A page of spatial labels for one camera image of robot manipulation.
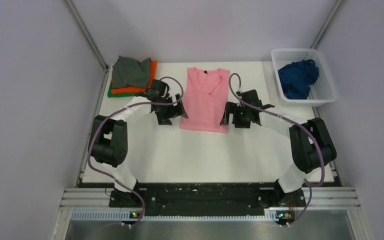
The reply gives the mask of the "pink t shirt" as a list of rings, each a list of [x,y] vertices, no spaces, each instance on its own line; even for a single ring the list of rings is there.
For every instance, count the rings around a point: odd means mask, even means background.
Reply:
[[[187,118],[182,118],[180,128],[226,134],[228,127],[220,125],[229,96],[230,71],[223,68],[203,70],[187,69],[186,90],[182,103]]]

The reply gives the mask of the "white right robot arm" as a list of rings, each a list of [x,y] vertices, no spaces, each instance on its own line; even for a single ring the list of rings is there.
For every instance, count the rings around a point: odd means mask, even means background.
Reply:
[[[274,182],[273,200],[279,206],[287,206],[303,185],[320,187],[326,178],[326,165],[337,158],[327,126],[319,117],[303,119],[283,113],[272,104],[240,100],[225,104],[220,125],[229,123],[245,129],[255,123],[289,138],[292,164]]]

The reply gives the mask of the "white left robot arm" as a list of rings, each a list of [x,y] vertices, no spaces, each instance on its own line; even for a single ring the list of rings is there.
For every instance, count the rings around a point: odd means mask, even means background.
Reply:
[[[182,98],[176,94],[140,93],[124,107],[108,115],[94,118],[89,141],[87,165],[114,183],[111,197],[129,207],[145,207],[145,201],[137,189],[138,180],[125,163],[128,156],[128,126],[143,117],[155,113],[159,125],[170,125],[171,119],[187,118]]]

